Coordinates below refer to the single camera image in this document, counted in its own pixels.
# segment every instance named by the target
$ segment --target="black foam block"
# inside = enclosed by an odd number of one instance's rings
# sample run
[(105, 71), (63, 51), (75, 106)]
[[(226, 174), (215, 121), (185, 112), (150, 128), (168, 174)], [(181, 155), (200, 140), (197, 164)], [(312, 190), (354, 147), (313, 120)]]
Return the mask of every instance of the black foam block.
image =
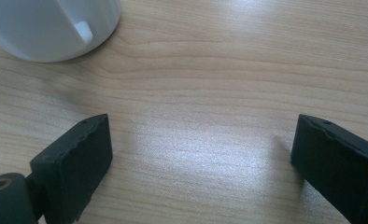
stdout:
[(329, 122), (298, 118), (291, 163), (351, 223), (368, 223), (368, 142)]
[(73, 223), (112, 160), (108, 116), (84, 119), (34, 157), (33, 178), (48, 193), (48, 223)]

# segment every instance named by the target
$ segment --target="black clamp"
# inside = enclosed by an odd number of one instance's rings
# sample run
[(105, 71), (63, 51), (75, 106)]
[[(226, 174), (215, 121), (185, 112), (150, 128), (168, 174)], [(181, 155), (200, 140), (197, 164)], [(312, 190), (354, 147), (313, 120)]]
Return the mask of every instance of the black clamp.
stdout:
[(108, 116), (84, 119), (30, 161), (30, 175), (0, 175), (0, 224), (73, 223), (111, 160)]
[(351, 223), (368, 224), (368, 142), (332, 122), (300, 115), (291, 163)]

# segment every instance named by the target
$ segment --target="light wooden surface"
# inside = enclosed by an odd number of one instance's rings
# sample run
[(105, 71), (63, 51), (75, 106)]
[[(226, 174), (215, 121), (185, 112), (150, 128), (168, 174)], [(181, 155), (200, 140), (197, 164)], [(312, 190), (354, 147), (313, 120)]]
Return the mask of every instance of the light wooden surface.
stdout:
[(367, 1), (129, 1), (100, 48), (0, 48), (0, 174), (107, 113), (114, 160), (79, 223), (347, 223), (290, 165), (300, 113), (368, 140)]

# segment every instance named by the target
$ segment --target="black plastic part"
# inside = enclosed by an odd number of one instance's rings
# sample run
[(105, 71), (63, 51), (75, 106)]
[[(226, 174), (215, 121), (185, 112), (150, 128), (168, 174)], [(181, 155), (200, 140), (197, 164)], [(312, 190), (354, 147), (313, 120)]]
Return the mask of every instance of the black plastic part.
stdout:
[(368, 223), (368, 142), (329, 122), (298, 118), (291, 163), (351, 223)]
[(0, 224), (35, 224), (32, 202), (21, 174), (0, 175)]
[(33, 179), (48, 193), (47, 223), (79, 219), (111, 160), (107, 115), (84, 119), (33, 158)]

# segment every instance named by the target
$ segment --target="white mug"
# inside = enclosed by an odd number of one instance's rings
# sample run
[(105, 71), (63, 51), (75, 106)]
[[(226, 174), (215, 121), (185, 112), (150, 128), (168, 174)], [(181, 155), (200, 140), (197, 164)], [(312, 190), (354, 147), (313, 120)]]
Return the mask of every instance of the white mug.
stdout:
[(120, 0), (0, 0), (0, 46), (50, 63), (102, 44), (120, 19)]

